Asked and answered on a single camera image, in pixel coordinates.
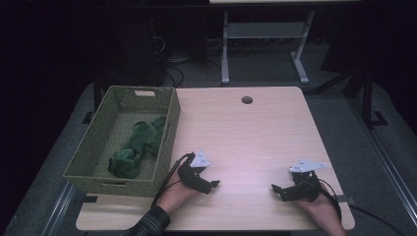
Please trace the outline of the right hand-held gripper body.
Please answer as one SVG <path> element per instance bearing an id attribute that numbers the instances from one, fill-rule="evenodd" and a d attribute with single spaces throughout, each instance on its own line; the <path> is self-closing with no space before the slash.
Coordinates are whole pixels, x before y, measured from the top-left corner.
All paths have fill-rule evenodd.
<path id="1" fill-rule="evenodd" d="M 294 196 L 294 201 L 314 201 L 321 188 L 316 170 L 325 167 L 326 165 L 322 162 L 300 159 L 289 168 L 294 185 L 287 188 L 286 194 Z"/>

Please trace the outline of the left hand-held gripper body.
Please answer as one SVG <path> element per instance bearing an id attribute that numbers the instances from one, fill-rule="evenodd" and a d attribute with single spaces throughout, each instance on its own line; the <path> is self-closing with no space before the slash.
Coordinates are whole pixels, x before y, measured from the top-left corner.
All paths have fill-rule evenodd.
<path id="1" fill-rule="evenodd" d="M 192 152 L 187 155 L 185 162 L 178 169 L 178 175 L 185 186 L 197 191 L 200 186 L 207 187 L 208 181 L 200 176 L 207 167 L 209 160 L 199 150 L 197 153 Z"/>

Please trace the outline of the green fleece garment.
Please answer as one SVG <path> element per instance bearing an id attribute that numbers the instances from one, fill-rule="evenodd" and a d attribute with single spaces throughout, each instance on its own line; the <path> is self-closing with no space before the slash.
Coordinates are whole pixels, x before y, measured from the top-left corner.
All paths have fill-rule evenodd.
<path id="1" fill-rule="evenodd" d="M 150 123 L 136 123 L 130 139 L 109 159 L 108 171 L 117 178 L 136 178 L 145 155 L 158 156 L 165 122 L 166 117 L 159 116 Z"/>

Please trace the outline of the green woven basket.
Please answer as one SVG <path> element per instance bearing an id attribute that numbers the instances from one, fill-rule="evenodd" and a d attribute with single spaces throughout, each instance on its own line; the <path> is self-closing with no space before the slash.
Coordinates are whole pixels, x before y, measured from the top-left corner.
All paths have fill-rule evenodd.
<path id="1" fill-rule="evenodd" d="M 63 177 L 89 194 L 154 197 L 170 169 L 180 111 L 175 88 L 110 87 Z M 166 121 L 158 154 L 147 152 L 134 178 L 111 174 L 109 159 L 133 136 L 134 125 L 161 116 Z"/>

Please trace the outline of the person's right hand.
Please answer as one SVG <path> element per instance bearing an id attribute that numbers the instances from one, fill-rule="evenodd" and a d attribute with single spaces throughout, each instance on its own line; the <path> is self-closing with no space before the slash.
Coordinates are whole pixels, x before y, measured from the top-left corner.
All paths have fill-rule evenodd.
<path id="1" fill-rule="evenodd" d="M 314 201 L 299 200 L 295 201 L 294 204 L 303 209 L 313 221 L 331 221 L 332 219 L 340 221 L 337 209 L 332 200 L 328 198 L 328 189 L 324 184 L 321 185 L 321 188 L 322 190 Z"/>

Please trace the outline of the person's left hand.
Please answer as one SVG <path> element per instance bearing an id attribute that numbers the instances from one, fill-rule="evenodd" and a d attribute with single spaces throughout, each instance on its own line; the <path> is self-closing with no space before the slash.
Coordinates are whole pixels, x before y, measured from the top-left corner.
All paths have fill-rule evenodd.
<path id="1" fill-rule="evenodd" d="M 185 186 L 181 182 L 178 173 L 174 172 L 168 181 L 168 188 L 162 193 L 156 204 L 168 214 L 172 214 L 176 209 L 183 206 L 188 200 L 198 194 L 198 191 Z"/>

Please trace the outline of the black metal stand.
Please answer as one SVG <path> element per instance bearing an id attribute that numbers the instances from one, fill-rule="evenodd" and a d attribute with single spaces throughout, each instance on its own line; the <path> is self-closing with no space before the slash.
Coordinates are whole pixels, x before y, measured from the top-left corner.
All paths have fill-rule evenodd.
<path id="1" fill-rule="evenodd" d="M 89 124 L 96 113 L 101 102 L 101 75 L 97 74 L 93 82 L 85 89 L 82 96 L 85 115 L 83 117 L 83 124 Z"/>
<path id="2" fill-rule="evenodd" d="M 369 129 L 375 126 L 387 126 L 388 122 L 380 111 L 372 109 L 373 80 L 369 71 L 363 76 L 362 119 Z"/>

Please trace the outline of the black equipment box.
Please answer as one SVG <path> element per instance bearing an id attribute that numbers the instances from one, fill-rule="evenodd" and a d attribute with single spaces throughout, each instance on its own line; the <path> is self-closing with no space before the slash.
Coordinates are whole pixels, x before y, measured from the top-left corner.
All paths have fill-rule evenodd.
<path id="1" fill-rule="evenodd" d="M 162 73 L 154 54 L 149 21 L 137 14 L 114 14 L 97 41 L 103 54 L 102 82 L 110 86 L 158 87 Z"/>

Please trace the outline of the metal floor rail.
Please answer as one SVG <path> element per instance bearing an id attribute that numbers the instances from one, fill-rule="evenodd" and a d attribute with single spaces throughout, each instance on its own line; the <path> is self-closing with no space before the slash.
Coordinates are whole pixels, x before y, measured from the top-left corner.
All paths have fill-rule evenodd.
<path id="1" fill-rule="evenodd" d="M 76 188 L 69 182 L 64 185 L 64 188 L 57 198 L 53 210 L 49 215 L 45 226 L 42 230 L 41 236 L 55 236 L 65 217 L 69 205 L 74 197 Z"/>
<path id="2" fill-rule="evenodd" d="M 358 120 L 373 149 L 377 153 L 383 170 L 385 171 L 407 214 L 409 215 L 412 222 L 417 226 L 417 199 L 414 197 L 406 185 L 405 181 L 399 173 L 398 168 L 392 162 L 387 149 L 375 131 L 376 127 L 387 127 L 387 120 L 384 118 L 380 111 L 372 111 L 371 117 L 375 116 L 376 119 L 367 121 L 363 116 L 362 107 L 356 100 L 348 98 L 347 104 L 355 118 Z"/>

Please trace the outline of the grey metal desk frame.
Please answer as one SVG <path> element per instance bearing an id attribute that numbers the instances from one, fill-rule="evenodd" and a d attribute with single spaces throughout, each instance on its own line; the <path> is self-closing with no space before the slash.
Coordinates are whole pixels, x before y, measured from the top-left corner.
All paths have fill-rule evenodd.
<path id="1" fill-rule="evenodd" d="M 221 83 L 228 85 L 229 63 L 228 63 L 228 40 L 229 39 L 298 39 L 299 46 L 290 53 L 293 65 L 302 85 L 309 82 L 301 61 L 301 55 L 312 25 L 314 11 L 309 11 L 304 22 L 288 23 L 232 23 L 229 21 L 228 13 L 223 14 L 222 26 L 222 54 L 221 54 Z"/>

